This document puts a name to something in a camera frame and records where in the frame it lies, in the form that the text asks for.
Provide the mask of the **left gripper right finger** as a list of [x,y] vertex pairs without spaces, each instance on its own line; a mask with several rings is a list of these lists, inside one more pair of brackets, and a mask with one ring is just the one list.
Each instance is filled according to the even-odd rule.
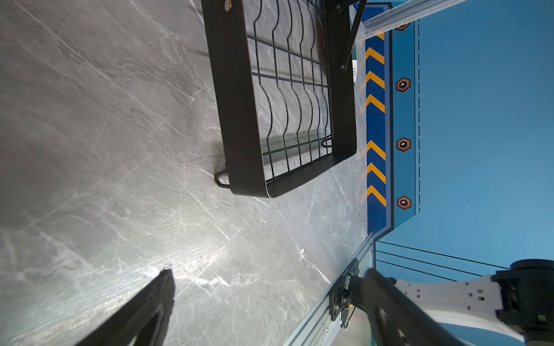
[[461,345],[375,269],[366,271],[362,301],[378,345]]

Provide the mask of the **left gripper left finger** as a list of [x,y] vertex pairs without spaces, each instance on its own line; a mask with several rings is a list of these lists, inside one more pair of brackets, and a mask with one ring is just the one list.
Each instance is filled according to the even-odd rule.
[[173,271],[162,270],[78,345],[162,345],[175,304]]

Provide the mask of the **black wire dish rack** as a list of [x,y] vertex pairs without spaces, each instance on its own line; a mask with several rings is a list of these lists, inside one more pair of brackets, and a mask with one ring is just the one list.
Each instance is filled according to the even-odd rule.
[[276,198],[356,154],[352,50],[364,1],[203,1],[224,148],[214,176]]

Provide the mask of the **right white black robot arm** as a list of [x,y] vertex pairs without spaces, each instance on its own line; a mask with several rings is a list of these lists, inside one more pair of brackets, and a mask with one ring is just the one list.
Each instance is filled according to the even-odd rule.
[[378,345],[461,345],[443,324],[553,344],[553,261],[523,259],[473,281],[410,283],[374,268],[347,274],[346,305],[365,312]]

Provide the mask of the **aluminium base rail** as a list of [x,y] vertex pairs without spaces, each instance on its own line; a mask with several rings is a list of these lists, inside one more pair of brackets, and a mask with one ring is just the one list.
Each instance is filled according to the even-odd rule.
[[330,284],[325,294],[301,321],[285,345],[331,345],[347,325],[366,270],[372,267],[372,236],[356,250],[350,262]]

